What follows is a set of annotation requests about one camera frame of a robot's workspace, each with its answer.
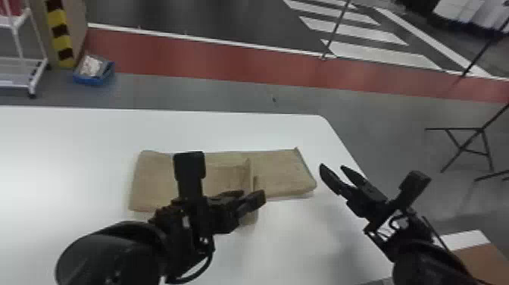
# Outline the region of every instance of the black metal stand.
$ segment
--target black metal stand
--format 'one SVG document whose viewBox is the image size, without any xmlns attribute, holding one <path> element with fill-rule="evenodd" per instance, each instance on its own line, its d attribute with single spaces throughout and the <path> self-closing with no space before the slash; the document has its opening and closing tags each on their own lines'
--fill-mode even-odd
<svg viewBox="0 0 509 285">
<path fill-rule="evenodd" d="M 504 6 L 509 6 L 509 2 L 505 2 L 504 3 Z M 505 27 L 509 24 L 509 17 L 507 18 L 507 20 L 500 26 L 500 28 L 498 28 L 498 32 L 497 33 L 503 33 L 504 30 L 505 30 Z M 490 46 L 492 46 L 493 42 L 496 41 L 496 34 L 493 35 L 489 41 L 484 45 L 484 47 L 481 49 L 481 51 L 476 55 L 476 57 L 472 60 L 472 62 L 470 63 L 470 65 L 467 67 L 467 69 L 465 69 L 465 71 L 463 71 L 463 74 L 461 74 L 462 77 L 465 77 L 465 75 L 467 75 L 469 72 L 470 72 L 470 69 L 477 63 L 477 61 L 484 55 L 484 53 L 489 49 Z"/>
<path fill-rule="evenodd" d="M 445 133 L 447 133 L 447 135 L 449 136 L 449 138 L 451 139 L 451 141 L 454 143 L 454 145 L 457 147 L 457 151 L 456 151 L 456 154 L 449 160 L 449 162 L 440 170 L 440 173 L 444 173 L 447 168 L 449 168 L 449 166 L 451 166 L 451 164 L 453 164 L 456 159 L 461 155 L 461 153 L 463 152 L 468 152 L 468 153 L 472 153 L 474 155 L 482 155 L 482 156 L 485 156 L 486 159 L 488 160 L 488 164 L 489 164 L 489 170 L 491 172 L 493 172 L 495 169 L 493 167 L 493 160 L 492 160 L 492 154 L 489 150 L 489 144 L 488 144 L 488 139 L 486 137 L 486 128 L 489 127 L 489 125 L 493 124 L 493 122 L 495 122 L 498 117 L 502 116 L 502 114 L 504 112 L 506 112 L 506 110 L 509 109 L 509 104 L 505 105 L 495 116 L 493 116 L 489 121 L 487 121 L 486 123 L 483 124 L 482 127 L 431 127 L 431 128 L 426 128 L 426 130 L 443 130 L 445 131 Z M 460 144 L 458 142 L 458 140 L 452 135 L 452 130 L 470 130 L 470 131 L 473 131 L 473 135 L 470 136 L 467 141 L 465 141 L 463 144 Z M 475 150 L 472 150 L 472 149 L 468 149 L 468 147 L 470 146 L 470 144 L 475 140 L 475 138 L 477 138 L 478 136 L 481 136 L 482 137 L 482 142 L 484 143 L 484 150 L 485 152 L 478 152 L 478 151 L 475 151 Z M 500 173 L 498 175 L 504 175 L 504 174 L 508 174 L 509 171 L 505 171 L 504 173 Z M 491 178 L 491 177 L 494 177 L 494 176 L 498 176 L 496 174 L 490 174 L 491 176 L 490 177 L 479 177 L 476 179 L 476 181 L 478 180 L 484 180 L 484 179 L 488 179 L 488 178 Z"/>
<path fill-rule="evenodd" d="M 477 177 L 474 181 L 478 182 L 478 181 L 486 180 L 486 179 L 493 178 L 493 177 L 499 177 L 499 176 L 506 175 L 506 174 L 509 174 L 509 171 L 500 171 L 500 172 L 497 172 L 497 173 L 493 173 L 493 174 Z M 503 178 L 502 180 L 503 181 L 509 180 L 509 176 L 506 177 L 506 178 Z"/>
<path fill-rule="evenodd" d="M 334 37 L 336 36 L 336 32 L 338 31 L 338 27 L 343 20 L 343 17 L 345 16 L 346 10 L 348 9 L 348 6 L 350 5 L 351 0 L 346 0 L 345 5 L 343 6 L 343 10 L 341 10 L 341 14 L 339 15 L 338 19 L 336 20 L 336 25 L 334 26 L 333 31 L 330 33 L 329 42 L 327 42 L 326 48 L 323 51 L 321 59 L 326 59 L 326 54 L 329 51 L 330 44 L 333 43 Z"/>
</svg>

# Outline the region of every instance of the white floor line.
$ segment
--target white floor line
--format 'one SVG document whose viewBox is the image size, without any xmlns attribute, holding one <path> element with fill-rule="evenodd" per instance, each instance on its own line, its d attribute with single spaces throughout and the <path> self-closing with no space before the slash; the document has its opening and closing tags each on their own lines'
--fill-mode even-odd
<svg viewBox="0 0 509 285">
<path fill-rule="evenodd" d="M 455 71 L 455 70 L 445 70 L 445 72 L 447 72 L 450 75 L 458 75 L 458 76 L 463 74 L 463 71 Z M 507 77 L 497 77 L 497 76 L 494 76 L 494 75 L 467 74 L 465 77 L 491 79 L 491 80 L 509 82 L 509 78 L 507 78 Z"/>
<path fill-rule="evenodd" d="M 332 8 L 324 8 L 316 5 L 311 5 L 307 3 L 297 2 L 293 0 L 285 0 L 285 3 L 292 9 L 300 10 L 304 12 L 311 12 L 315 14 L 322 14 L 326 16 L 332 16 L 332 17 L 338 17 L 341 13 L 341 10 L 339 9 L 332 9 Z M 357 22 L 363 22 L 363 23 L 371 23 L 373 25 L 379 25 L 378 22 L 373 20 L 371 17 L 354 13 L 354 12 L 346 12 L 345 13 L 345 19 L 347 20 L 354 20 Z"/>
<path fill-rule="evenodd" d="M 139 35 L 147 35 L 147 36 L 160 36 L 164 38 L 171 38 L 171 39 L 186 39 L 194 42 L 208 42 L 208 43 L 214 43 L 218 45 L 233 45 L 238 46 L 242 48 L 250 48 L 250 49 L 262 49 L 266 51 L 272 51 L 272 52 L 285 52 L 290 54 L 297 54 L 297 55 L 310 55 L 310 56 L 321 56 L 322 54 L 319 52 L 308 52 L 303 51 L 300 49 L 285 49 L 285 48 L 277 48 L 274 46 L 268 46 L 268 45 L 256 45 L 251 43 L 245 43 L 245 42 L 234 42 L 234 41 L 228 41 L 228 40 L 222 40 L 222 39 L 209 39 L 204 38 L 200 36 L 187 36 L 187 35 L 180 35 L 178 33 L 165 33 L 165 32 L 158 32 L 153 30 L 141 30 L 141 29 L 135 29 L 135 28 L 127 28 L 127 27 L 118 27 L 118 26 L 112 26 L 107 25 L 104 23 L 89 23 L 90 28 L 95 29 L 101 29 L 101 30 L 112 30 L 116 32 L 124 32 L 124 33 L 135 33 Z"/>
<path fill-rule="evenodd" d="M 339 5 L 339 6 L 345 6 L 346 5 L 346 2 L 342 1 L 342 0 L 314 0 L 314 1 L 322 2 L 322 3 L 327 3 L 327 4 L 335 4 L 335 5 Z M 354 10 L 357 9 L 357 7 L 355 7 L 353 4 L 350 4 L 348 7 L 351 8 L 351 9 L 354 9 Z"/>
<path fill-rule="evenodd" d="M 345 42 L 332 42 L 330 51 L 342 58 L 361 59 L 363 61 L 376 61 L 385 64 L 397 64 L 409 67 L 421 67 L 433 70 L 442 70 L 440 66 L 424 55 L 408 52 L 395 52 L 388 49 L 370 48 L 362 45 L 352 45 Z"/>
<path fill-rule="evenodd" d="M 328 33 L 330 33 L 334 29 L 334 26 L 336 25 L 333 22 L 329 22 L 326 20 L 311 19 L 308 17 L 301 17 L 301 20 L 306 25 L 308 25 L 308 27 L 312 30 L 320 30 Z M 406 42 L 398 38 L 393 33 L 388 33 L 380 30 L 366 29 L 361 27 L 354 27 L 347 24 L 339 25 L 337 33 L 340 35 L 354 36 L 362 39 L 371 39 L 380 42 L 392 42 L 399 45 L 408 45 Z"/>
<path fill-rule="evenodd" d="M 431 45 L 433 48 L 435 48 L 437 51 L 441 52 L 446 57 L 450 58 L 452 61 L 459 64 L 461 67 L 468 67 L 470 64 L 470 61 L 464 58 L 463 56 L 459 55 L 457 52 L 453 51 L 452 49 L 448 48 L 447 46 L 443 45 L 436 39 L 432 38 L 425 32 L 417 29 L 412 24 L 408 23 L 406 20 L 401 19 L 398 15 L 392 13 L 389 10 L 383 9 L 383 8 L 375 8 L 378 12 L 385 15 L 387 18 L 393 20 L 398 25 L 404 27 L 406 30 L 408 30 L 410 33 L 413 33 L 416 37 L 422 39 L 424 42 L 427 42 L 429 45 Z M 475 73 L 475 75 L 480 76 L 488 76 L 490 77 L 491 74 L 483 70 L 481 67 L 478 67 L 477 65 L 472 67 L 472 72 Z"/>
</svg>

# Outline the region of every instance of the crosswalk stripe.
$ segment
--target crosswalk stripe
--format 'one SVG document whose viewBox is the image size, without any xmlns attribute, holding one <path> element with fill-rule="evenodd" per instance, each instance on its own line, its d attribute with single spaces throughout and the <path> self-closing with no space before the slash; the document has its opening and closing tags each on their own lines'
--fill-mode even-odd
<svg viewBox="0 0 509 285">
<path fill-rule="evenodd" d="M 314 1 L 322 2 L 322 3 L 327 3 L 327 4 L 334 4 L 334 5 L 339 5 L 339 6 L 345 6 L 346 5 L 346 2 L 342 1 L 342 0 L 314 0 Z M 348 7 L 351 8 L 351 9 L 354 9 L 354 10 L 357 9 L 357 7 L 355 7 L 353 4 L 350 4 Z"/>
<path fill-rule="evenodd" d="M 312 30 L 319 30 L 328 33 L 332 32 L 335 26 L 335 23 L 333 22 L 311 19 L 309 17 L 301 17 L 301 20 L 304 21 L 304 23 L 308 25 L 308 27 Z M 371 39 L 380 42 L 393 42 L 399 45 L 408 45 L 393 33 L 388 33 L 381 30 L 354 27 L 347 24 L 339 25 L 337 33 L 362 39 Z"/>
<path fill-rule="evenodd" d="M 339 9 L 331 9 L 324 8 L 316 5 L 311 5 L 307 3 L 297 2 L 293 0 L 285 0 L 285 3 L 292 9 L 311 12 L 315 14 L 322 14 L 326 16 L 338 17 L 341 11 Z M 354 20 L 357 22 L 371 23 L 373 25 L 379 25 L 378 22 L 373 20 L 371 17 L 368 17 L 363 14 L 354 13 L 354 12 L 346 12 L 345 19 Z"/>
<path fill-rule="evenodd" d="M 424 42 L 431 45 L 433 48 L 435 48 L 437 51 L 441 52 L 446 57 L 450 58 L 452 61 L 459 64 L 461 67 L 467 67 L 470 64 L 470 61 L 464 58 L 463 56 L 459 55 L 454 50 L 450 49 L 446 45 L 443 45 L 441 42 L 437 41 L 436 39 L 432 38 L 430 35 L 426 34 L 425 32 L 417 29 L 414 27 L 411 23 L 408 23 L 406 20 L 401 19 L 398 15 L 392 13 L 391 11 L 383 8 L 375 8 L 378 12 L 386 16 L 387 18 L 393 20 L 401 27 L 408 30 L 410 33 L 418 37 L 419 39 L 423 40 Z M 490 76 L 490 74 L 483 70 L 478 65 L 474 65 L 472 67 L 472 72 L 481 75 L 481 76 Z"/>
<path fill-rule="evenodd" d="M 441 68 L 424 55 L 408 52 L 395 52 L 388 49 L 370 48 L 362 45 L 352 45 L 345 42 L 332 42 L 330 51 L 342 58 L 360 59 L 363 61 L 376 61 L 386 64 L 397 64 L 409 67 L 421 67 L 434 70 Z"/>
</svg>

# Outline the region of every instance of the yellow black striped post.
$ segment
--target yellow black striped post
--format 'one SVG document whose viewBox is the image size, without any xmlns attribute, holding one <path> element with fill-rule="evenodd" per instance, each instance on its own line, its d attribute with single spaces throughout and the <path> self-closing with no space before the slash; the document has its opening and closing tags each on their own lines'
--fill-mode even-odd
<svg viewBox="0 0 509 285">
<path fill-rule="evenodd" d="M 58 53 L 58 64 L 61 67 L 72 68 L 76 62 L 62 0 L 46 0 L 46 11 L 48 25 L 53 35 L 53 48 Z"/>
</svg>

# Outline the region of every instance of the beige cloth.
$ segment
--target beige cloth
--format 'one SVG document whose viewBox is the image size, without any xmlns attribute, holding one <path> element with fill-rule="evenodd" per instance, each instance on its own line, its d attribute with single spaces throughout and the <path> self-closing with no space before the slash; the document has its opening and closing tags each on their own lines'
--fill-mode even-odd
<svg viewBox="0 0 509 285">
<path fill-rule="evenodd" d="M 297 148 L 268 152 L 212 152 L 205 154 L 203 190 L 214 196 L 243 189 L 265 190 L 267 198 L 300 196 L 317 182 Z M 172 155 L 143 151 L 136 164 L 129 209 L 154 211 L 178 196 Z"/>
</svg>

